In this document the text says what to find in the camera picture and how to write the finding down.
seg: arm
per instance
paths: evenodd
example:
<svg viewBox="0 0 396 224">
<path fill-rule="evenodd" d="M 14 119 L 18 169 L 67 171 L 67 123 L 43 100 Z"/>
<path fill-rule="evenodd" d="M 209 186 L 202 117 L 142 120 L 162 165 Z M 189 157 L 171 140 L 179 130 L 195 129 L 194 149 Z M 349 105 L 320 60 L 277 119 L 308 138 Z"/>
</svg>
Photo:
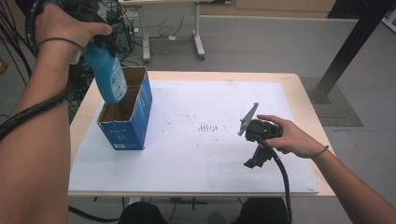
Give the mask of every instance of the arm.
<svg viewBox="0 0 396 224">
<path fill-rule="evenodd" d="M 267 143 L 287 154 L 312 158 L 334 191 L 349 218 L 354 223 L 393 223 L 396 208 L 353 174 L 329 150 L 318 155 L 324 146 L 289 120 L 259 115 L 258 119 L 272 121 L 283 130 L 283 136 L 268 139 Z"/>
<path fill-rule="evenodd" d="M 86 46 L 108 35 L 105 24 L 76 21 L 53 4 L 36 19 L 37 42 L 62 36 Z M 34 72 L 13 114 L 62 92 L 76 46 L 49 41 L 40 46 Z M 70 135 L 67 104 L 23 123 L 0 142 L 0 223 L 67 223 Z"/>
</svg>

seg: hand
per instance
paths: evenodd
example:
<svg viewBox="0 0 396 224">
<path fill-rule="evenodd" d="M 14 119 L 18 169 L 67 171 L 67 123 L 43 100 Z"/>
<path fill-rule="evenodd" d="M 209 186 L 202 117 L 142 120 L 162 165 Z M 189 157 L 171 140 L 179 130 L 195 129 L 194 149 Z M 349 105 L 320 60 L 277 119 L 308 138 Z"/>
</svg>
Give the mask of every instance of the hand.
<svg viewBox="0 0 396 224">
<path fill-rule="evenodd" d="M 298 157 L 312 158 L 324 148 L 321 143 L 290 120 L 273 115 L 258 115 L 257 118 L 272 121 L 281 128 L 283 132 L 281 137 L 267 139 L 266 142 L 283 154 L 293 152 Z"/>
<path fill-rule="evenodd" d="M 46 3 L 43 13 L 35 19 L 35 42 L 50 38 L 64 37 L 85 47 L 94 35 L 110 35 L 111 26 L 101 22 L 77 21 L 67 15 L 59 7 Z M 62 54 L 69 54 L 73 58 L 75 53 L 81 50 L 79 47 L 62 40 L 53 40 L 43 43 L 40 51 L 55 51 L 55 48 L 63 46 Z"/>
</svg>

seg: blue cardboard box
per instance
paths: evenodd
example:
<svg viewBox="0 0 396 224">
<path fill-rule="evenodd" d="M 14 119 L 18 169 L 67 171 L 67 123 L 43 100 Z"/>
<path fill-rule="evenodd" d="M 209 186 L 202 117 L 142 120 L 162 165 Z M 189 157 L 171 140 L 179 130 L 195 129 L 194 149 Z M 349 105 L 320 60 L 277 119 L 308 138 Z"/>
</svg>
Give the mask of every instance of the blue cardboard box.
<svg viewBox="0 0 396 224">
<path fill-rule="evenodd" d="M 144 149 L 152 95 L 146 67 L 123 68 L 128 91 L 116 105 L 104 104 L 97 123 L 116 150 Z"/>
</svg>

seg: table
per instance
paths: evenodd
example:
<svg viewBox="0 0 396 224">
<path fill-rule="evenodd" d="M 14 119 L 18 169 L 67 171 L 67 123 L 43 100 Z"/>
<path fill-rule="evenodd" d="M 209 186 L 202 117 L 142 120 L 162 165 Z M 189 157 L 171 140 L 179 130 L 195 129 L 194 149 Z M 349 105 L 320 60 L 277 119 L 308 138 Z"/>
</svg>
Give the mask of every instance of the table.
<svg viewBox="0 0 396 224">
<path fill-rule="evenodd" d="M 150 60 L 149 52 L 149 34 L 146 31 L 145 19 L 148 13 L 152 12 L 151 15 L 162 16 L 168 14 L 172 17 L 180 15 L 180 11 L 189 11 L 189 15 L 195 17 L 195 29 L 192 31 L 192 36 L 194 38 L 195 46 L 197 48 L 198 55 L 204 59 L 205 51 L 199 35 L 199 9 L 200 4 L 196 0 L 120 0 L 120 5 L 122 6 L 134 6 L 137 9 L 137 13 L 140 19 L 140 26 L 143 33 L 143 48 L 142 57 L 145 63 Z"/>
<path fill-rule="evenodd" d="M 330 146 L 331 144 L 320 125 L 318 117 L 311 105 L 304 87 L 300 79 L 293 74 L 268 74 L 268 73 L 210 73 L 210 72 L 156 72 L 149 71 L 148 76 L 150 80 L 190 80 L 190 81 L 255 81 L 255 82 L 278 82 L 282 85 L 285 96 L 288 100 L 291 113 L 294 117 L 295 123 L 305 130 L 308 134 L 312 135 L 324 145 Z M 102 101 L 99 91 L 95 83 L 93 82 L 90 89 L 88 90 L 84 101 L 82 102 L 73 123 L 70 126 L 71 130 L 71 163 L 73 165 L 74 158 L 76 156 L 78 146 L 84 138 L 85 133 L 92 120 L 97 106 Z M 313 162 L 310 162 L 311 167 L 314 171 L 315 178 L 318 183 L 318 194 L 315 196 L 334 196 L 333 191 L 326 183 L 324 177 L 318 170 L 318 167 Z M 100 192 L 83 192 L 75 193 L 69 192 L 72 196 L 106 196 Z M 109 196 L 134 196 L 133 194 L 125 195 L 122 192 L 112 192 L 107 194 Z"/>
</svg>

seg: gray floor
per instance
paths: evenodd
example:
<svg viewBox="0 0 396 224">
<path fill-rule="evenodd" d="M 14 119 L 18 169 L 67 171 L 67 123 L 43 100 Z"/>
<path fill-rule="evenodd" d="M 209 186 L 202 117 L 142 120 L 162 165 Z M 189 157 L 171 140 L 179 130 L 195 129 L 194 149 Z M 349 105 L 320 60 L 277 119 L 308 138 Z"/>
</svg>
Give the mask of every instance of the gray floor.
<svg viewBox="0 0 396 224">
<path fill-rule="evenodd" d="M 151 52 L 158 55 L 147 64 L 149 71 L 272 72 L 322 77 L 355 25 L 355 21 L 202 17 L 200 32 L 206 53 L 202 61 L 192 42 L 192 22 L 184 21 L 176 41 L 151 40 L 151 46 L 158 48 Z M 0 45 L 0 49 L 0 57 L 10 62 L 4 46 Z M 325 128 L 338 158 L 394 205 L 396 103 L 391 99 L 396 95 L 395 59 L 396 34 L 379 24 L 337 83 L 364 127 Z M 10 113 L 22 86 L 11 65 L 0 76 L 0 114 Z M 93 198 L 70 200 L 74 206 L 101 217 L 117 217 L 121 212 L 120 198 L 99 198 L 96 203 Z M 195 211 L 190 205 L 178 204 L 171 223 L 206 223 L 214 211 L 232 223 L 241 209 L 235 198 L 203 200 L 209 205 L 197 205 Z M 165 219 L 171 216 L 174 206 L 168 199 L 154 198 L 152 202 L 160 206 Z M 294 223 L 350 223 L 335 198 L 299 197 L 292 198 L 291 204 Z M 70 223 L 94 223 L 70 217 Z"/>
</svg>

